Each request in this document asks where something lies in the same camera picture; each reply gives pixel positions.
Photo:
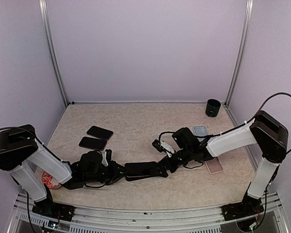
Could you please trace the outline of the black phone case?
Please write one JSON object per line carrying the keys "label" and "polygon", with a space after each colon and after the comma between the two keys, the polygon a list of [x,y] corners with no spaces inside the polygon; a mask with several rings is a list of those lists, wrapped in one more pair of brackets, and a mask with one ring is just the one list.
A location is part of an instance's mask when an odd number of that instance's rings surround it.
{"label": "black phone case", "polygon": [[156,162],[137,162],[125,163],[127,176],[129,177],[142,177],[152,175],[152,169],[157,165]]}

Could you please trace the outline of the purple smartphone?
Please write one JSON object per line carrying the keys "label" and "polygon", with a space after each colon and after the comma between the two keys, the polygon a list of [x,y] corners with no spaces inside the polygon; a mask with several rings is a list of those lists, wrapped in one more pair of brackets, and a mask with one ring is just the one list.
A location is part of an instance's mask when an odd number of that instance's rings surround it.
{"label": "purple smartphone", "polygon": [[132,176],[132,175],[126,175],[126,181],[128,182],[133,182],[137,180],[143,180],[143,179],[148,179],[148,178],[153,178],[156,177],[155,175],[137,175],[137,176]]}

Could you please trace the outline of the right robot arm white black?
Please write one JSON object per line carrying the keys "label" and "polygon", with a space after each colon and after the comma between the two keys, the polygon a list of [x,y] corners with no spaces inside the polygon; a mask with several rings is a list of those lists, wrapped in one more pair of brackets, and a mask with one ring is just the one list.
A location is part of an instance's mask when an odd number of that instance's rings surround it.
{"label": "right robot arm white black", "polygon": [[175,151],[160,139],[153,146],[166,156],[150,169],[153,176],[167,177],[190,161],[206,162],[240,148],[259,148],[261,159],[255,176],[244,195],[245,200],[238,205],[239,212],[247,216],[257,208],[259,200],[269,183],[275,177],[279,165],[287,156],[288,129],[267,112],[260,110],[250,120],[217,135],[195,135],[189,128],[181,128],[172,133],[179,147]]}

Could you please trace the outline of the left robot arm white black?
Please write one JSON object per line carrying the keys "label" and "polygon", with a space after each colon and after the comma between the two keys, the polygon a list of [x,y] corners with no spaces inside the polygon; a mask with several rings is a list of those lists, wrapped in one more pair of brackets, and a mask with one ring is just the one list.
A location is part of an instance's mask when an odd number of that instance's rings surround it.
{"label": "left robot arm white black", "polygon": [[122,179],[127,170],[112,160],[112,151],[93,150],[74,163],[64,161],[48,149],[30,125],[0,128],[0,169],[7,171],[39,208],[48,216],[58,212],[58,204],[52,200],[49,188],[38,180],[30,167],[33,164],[52,176],[68,190],[99,183],[99,188]]}

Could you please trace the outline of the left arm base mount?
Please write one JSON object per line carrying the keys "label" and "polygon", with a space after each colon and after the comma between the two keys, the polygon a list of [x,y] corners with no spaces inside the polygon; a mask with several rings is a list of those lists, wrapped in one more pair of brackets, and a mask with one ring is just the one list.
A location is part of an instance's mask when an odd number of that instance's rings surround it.
{"label": "left arm base mount", "polygon": [[69,222],[72,220],[74,211],[74,206],[56,202],[50,205],[36,203],[32,208],[33,213]]}

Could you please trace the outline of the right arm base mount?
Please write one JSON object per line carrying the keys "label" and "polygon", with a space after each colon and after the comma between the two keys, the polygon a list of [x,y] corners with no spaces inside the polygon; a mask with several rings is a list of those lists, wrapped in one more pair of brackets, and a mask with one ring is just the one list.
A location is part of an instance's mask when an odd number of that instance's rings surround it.
{"label": "right arm base mount", "polygon": [[260,201],[258,202],[237,202],[222,207],[223,216],[225,221],[235,220],[247,216],[252,216],[258,212],[263,212],[264,207]]}

